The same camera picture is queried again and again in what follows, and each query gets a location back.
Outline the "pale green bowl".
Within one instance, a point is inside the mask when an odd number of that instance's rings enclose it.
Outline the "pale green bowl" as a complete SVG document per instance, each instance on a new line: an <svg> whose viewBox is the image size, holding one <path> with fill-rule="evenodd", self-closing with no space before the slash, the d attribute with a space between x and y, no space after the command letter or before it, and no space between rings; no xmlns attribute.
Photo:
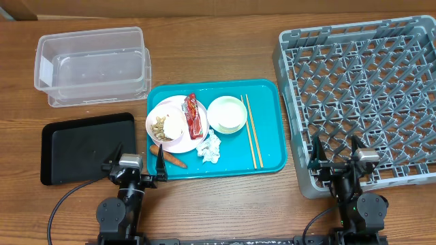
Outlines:
<svg viewBox="0 0 436 245"><path fill-rule="evenodd" d="M241 124L239 127L235 129L226 129L219 125L219 106L225 103L235 103L240 107L241 112L243 113L243 119L241 120ZM207 109L207 120L209 125L217 132L222 134L231 134L236 133L238 130L244 127L247 120L247 109L244 103L233 96L221 96L216 98L211 102Z"/></svg>

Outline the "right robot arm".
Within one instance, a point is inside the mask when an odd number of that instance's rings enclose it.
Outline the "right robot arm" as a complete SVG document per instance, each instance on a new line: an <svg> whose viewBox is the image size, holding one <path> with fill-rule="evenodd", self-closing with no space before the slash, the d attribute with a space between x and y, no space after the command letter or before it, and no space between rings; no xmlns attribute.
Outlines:
<svg viewBox="0 0 436 245"><path fill-rule="evenodd" d="M388 200L374 193L365 193L360 178L372 174L379 164L380 156L352 136L352 154L344 162L328 161L318 136L313 138L313 153L308 168L318 171L318 180L329 183L329 191L337 201L331 207L314 217L302 233L303 244L387 244L387 238L380 236L388 211ZM338 210L341 226L330 230L328 235L307 235L310 226L319 218Z"/></svg>

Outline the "white cup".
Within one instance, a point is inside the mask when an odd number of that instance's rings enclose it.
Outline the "white cup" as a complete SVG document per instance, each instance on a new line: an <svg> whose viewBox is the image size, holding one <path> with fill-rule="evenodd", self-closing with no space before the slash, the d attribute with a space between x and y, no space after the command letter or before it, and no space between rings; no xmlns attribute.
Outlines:
<svg viewBox="0 0 436 245"><path fill-rule="evenodd" d="M225 103L219 106L219 125L226 129L235 129L241 124L243 113L238 104Z"/></svg>

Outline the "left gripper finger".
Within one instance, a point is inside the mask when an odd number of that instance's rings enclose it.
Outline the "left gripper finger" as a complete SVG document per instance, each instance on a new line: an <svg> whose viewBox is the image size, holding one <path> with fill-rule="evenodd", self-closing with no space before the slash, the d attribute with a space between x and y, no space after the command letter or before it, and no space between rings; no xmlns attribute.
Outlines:
<svg viewBox="0 0 436 245"><path fill-rule="evenodd" d="M116 146L116 148L110 153L110 155L107 158L108 164L115 164L119 162L119 159L121 158L123 150L123 144L119 142L119 144Z"/></svg>
<svg viewBox="0 0 436 245"><path fill-rule="evenodd" d="M164 150L161 144L159 145L159 150L157 152L156 172L157 172L156 179L158 181L166 182L168 180L168 174L166 171L165 159L164 159Z"/></svg>

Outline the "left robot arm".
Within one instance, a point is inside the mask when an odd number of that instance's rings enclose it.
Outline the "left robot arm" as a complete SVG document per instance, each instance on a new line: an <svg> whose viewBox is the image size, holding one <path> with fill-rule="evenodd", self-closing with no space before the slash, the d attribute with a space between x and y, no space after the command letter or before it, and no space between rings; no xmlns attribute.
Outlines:
<svg viewBox="0 0 436 245"><path fill-rule="evenodd" d="M102 171L119 187L116 197L103 200L97 207L99 223L98 244L150 244L138 233L145 189L156 189L158 182L168 179L164 151L158 148L155 175L142 173L143 161L139 154L123 154L119 144L102 163Z"/></svg>

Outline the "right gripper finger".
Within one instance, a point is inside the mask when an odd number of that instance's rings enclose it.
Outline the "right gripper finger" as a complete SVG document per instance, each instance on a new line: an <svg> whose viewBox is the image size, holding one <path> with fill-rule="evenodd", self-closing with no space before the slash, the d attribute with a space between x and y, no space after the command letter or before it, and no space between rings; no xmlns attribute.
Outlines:
<svg viewBox="0 0 436 245"><path fill-rule="evenodd" d="M313 153L311 156L311 164L318 164L320 161L327 161L322 143L318 136L313 137Z"/></svg>
<svg viewBox="0 0 436 245"><path fill-rule="evenodd" d="M352 135L351 141L352 141L352 157L355 156L357 149L366 148L364 143L360 140L360 138L357 135Z"/></svg>

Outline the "white tissue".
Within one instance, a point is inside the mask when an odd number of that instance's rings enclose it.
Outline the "white tissue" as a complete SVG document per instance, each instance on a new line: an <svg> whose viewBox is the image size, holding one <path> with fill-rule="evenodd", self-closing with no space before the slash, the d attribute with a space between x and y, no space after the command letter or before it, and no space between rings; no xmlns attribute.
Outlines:
<svg viewBox="0 0 436 245"><path fill-rule="evenodd" d="M213 129L208 131L208 137L197 147L197 155L202 157L202 162L216 164L220 158L221 140L217 137Z"/></svg>

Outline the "red snack wrapper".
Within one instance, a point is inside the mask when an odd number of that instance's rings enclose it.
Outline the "red snack wrapper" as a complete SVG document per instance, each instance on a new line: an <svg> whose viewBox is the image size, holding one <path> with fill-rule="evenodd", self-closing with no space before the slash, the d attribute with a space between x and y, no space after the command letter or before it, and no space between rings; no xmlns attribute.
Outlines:
<svg viewBox="0 0 436 245"><path fill-rule="evenodd" d="M189 135L192 140L196 140L203 136L200 114L196 95L191 93L186 96L182 104L182 110L185 114Z"/></svg>

